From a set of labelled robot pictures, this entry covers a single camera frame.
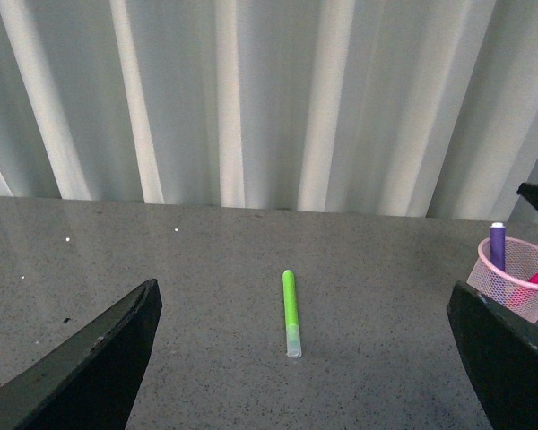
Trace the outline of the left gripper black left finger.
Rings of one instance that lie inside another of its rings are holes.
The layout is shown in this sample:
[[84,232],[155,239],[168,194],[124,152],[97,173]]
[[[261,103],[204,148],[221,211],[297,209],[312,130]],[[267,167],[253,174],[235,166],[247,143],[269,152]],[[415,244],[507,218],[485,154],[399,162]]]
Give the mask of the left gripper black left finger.
[[0,429],[125,428],[161,309],[147,280],[1,386]]

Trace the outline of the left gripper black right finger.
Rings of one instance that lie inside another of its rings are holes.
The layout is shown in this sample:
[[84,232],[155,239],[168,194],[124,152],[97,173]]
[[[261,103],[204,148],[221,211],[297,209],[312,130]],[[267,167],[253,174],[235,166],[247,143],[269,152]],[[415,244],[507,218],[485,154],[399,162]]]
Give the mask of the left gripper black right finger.
[[494,429],[538,429],[538,326],[458,281],[447,317]]

